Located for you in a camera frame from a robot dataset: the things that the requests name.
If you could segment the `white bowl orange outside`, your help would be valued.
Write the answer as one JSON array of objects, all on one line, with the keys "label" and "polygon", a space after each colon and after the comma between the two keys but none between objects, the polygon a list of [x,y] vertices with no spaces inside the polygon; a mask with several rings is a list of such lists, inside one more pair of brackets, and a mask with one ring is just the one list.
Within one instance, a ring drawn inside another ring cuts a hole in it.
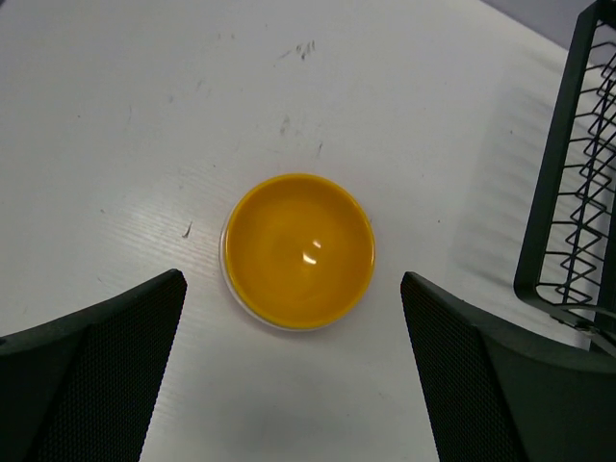
[{"label": "white bowl orange outside", "polygon": [[284,331],[284,332],[315,332],[315,331],[327,328],[331,325],[335,325],[336,323],[339,323],[341,320],[343,320],[348,315],[350,315],[356,309],[356,307],[362,302],[362,299],[364,298],[366,292],[370,288],[370,285],[372,282],[371,279],[369,279],[368,285],[363,287],[363,293],[360,294],[359,299],[355,301],[349,308],[342,311],[339,316],[333,318],[330,321],[327,321],[326,323],[322,323],[316,327],[311,327],[311,328],[299,328],[299,327],[293,327],[293,326],[289,327],[289,326],[282,325],[279,323],[271,322],[268,319],[256,313],[242,299],[241,294],[238,292],[238,290],[236,289],[232,281],[230,272],[226,264],[226,237],[227,237],[227,232],[229,229],[229,224],[230,224],[232,215],[233,215],[233,210],[229,212],[229,214],[227,215],[225,219],[224,224],[222,225],[220,229],[220,234],[219,234],[219,239],[218,239],[218,265],[219,265],[220,275],[227,287],[229,294],[235,300],[235,303],[239,307],[241,307],[244,310],[244,312],[250,317],[252,317],[254,320],[260,322],[261,324],[267,326],[268,328],[272,328],[272,329]]}]

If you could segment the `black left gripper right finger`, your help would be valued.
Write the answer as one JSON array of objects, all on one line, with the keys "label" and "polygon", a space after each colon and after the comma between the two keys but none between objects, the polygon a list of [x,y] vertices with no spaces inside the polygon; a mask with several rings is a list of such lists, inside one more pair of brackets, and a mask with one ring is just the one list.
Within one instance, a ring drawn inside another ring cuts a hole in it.
[{"label": "black left gripper right finger", "polygon": [[415,272],[400,292],[440,460],[614,460],[614,357],[528,331]]}]

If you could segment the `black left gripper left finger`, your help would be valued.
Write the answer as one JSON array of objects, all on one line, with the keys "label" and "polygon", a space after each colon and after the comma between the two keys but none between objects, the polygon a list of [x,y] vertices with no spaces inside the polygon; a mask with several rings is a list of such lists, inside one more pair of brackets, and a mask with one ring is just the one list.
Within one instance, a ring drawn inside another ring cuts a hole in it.
[{"label": "black left gripper left finger", "polygon": [[2,460],[139,460],[186,292],[170,269],[2,337]]}]

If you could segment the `yellow plastic bowl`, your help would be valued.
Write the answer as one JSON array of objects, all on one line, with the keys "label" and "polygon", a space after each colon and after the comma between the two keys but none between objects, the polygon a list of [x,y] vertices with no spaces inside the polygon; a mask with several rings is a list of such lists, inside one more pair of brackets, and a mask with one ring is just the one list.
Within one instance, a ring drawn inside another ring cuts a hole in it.
[{"label": "yellow plastic bowl", "polygon": [[231,210],[227,268],[245,303],[271,322],[299,328],[326,323],[357,301],[372,279],[371,221],[331,180],[278,175]]}]

